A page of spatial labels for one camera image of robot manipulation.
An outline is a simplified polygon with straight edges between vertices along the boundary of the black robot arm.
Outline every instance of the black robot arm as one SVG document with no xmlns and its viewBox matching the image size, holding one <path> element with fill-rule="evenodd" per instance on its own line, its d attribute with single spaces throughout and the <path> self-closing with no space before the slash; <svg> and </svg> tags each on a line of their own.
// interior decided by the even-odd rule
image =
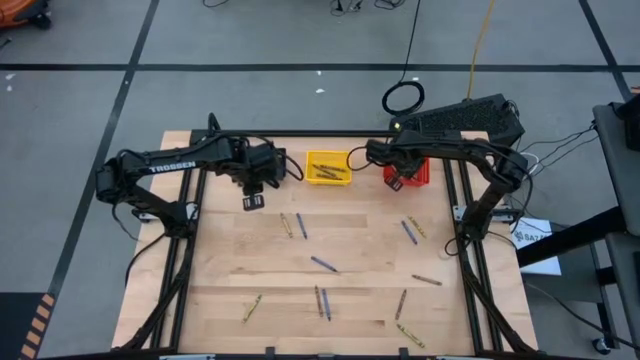
<svg viewBox="0 0 640 360">
<path fill-rule="evenodd" d="M 193 231 L 185 204 L 167 202 L 137 185 L 145 175 L 200 168 L 228 175 L 242 187 L 246 211 L 264 207 L 263 183 L 278 188 L 284 178 L 285 150 L 272 142 L 252 146 L 247 138 L 217 134 L 197 144 L 172 150 L 134 152 L 121 150 L 96 170 L 96 197 L 117 205 L 133 206 L 132 213 L 153 215 L 165 226 L 167 236 L 188 237 Z"/>
<path fill-rule="evenodd" d="M 463 140 L 459 133 L 427 137 L 405 130 L 389 143 L 369 140 L 366 150 L 368 161 L 395 168 L 395 176 L 385 182 L 396 191 L 401 187 L 398 178 L 413 177 L 424 164 L 425 157 L 464 160 L 475 165 L 489 182 L 489 187 L 479 200 L 468 204 L 459 223 L 461 233 L 469 240 L 484 238 L 493 209 L 504 195 L 520 188 L 527 174 L 527 160 L 518 152 L 481 139 Z"/>
</svg>

